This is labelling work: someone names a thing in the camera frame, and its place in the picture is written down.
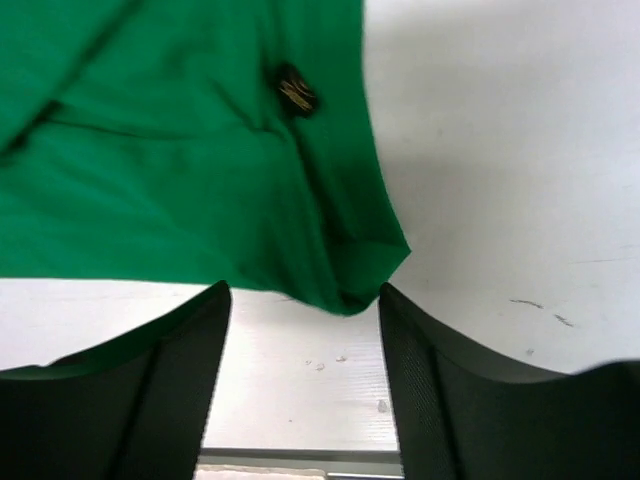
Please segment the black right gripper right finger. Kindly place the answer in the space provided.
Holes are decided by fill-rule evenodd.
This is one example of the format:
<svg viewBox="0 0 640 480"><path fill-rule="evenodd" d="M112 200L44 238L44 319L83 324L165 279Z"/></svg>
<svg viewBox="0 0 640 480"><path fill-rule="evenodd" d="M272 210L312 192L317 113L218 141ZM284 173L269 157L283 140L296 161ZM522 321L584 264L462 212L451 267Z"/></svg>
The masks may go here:
<svg viewBox="0 0 640 480"><path fill-rule="evenodd" d="M574 374L493 351L384 285L379 323L408 479L635 479L639 365Z"/></svg>

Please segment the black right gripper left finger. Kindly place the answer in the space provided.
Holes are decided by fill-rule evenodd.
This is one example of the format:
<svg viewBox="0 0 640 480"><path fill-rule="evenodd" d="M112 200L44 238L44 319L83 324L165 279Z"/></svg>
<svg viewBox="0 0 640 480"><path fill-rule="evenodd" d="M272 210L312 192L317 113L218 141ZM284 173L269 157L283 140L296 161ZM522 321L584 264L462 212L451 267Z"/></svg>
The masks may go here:
<svg viewBox="0 0 640 480"><path fill-rule="evenodd" d="M192 478L230 311L221 281L100 345L2 371L2 478Z"/></svg>

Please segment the green t shirt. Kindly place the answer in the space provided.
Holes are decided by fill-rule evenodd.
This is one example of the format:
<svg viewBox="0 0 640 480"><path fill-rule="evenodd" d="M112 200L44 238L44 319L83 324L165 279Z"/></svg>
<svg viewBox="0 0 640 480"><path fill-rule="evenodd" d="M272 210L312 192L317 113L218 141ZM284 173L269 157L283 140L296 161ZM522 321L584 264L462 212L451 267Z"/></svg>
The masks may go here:
<svg viewBox="0 0 640 480"><path fill-rule="evenodd" d="M1 274L274 291L353 315L410 248L360 1L5 1Z"/></svg>

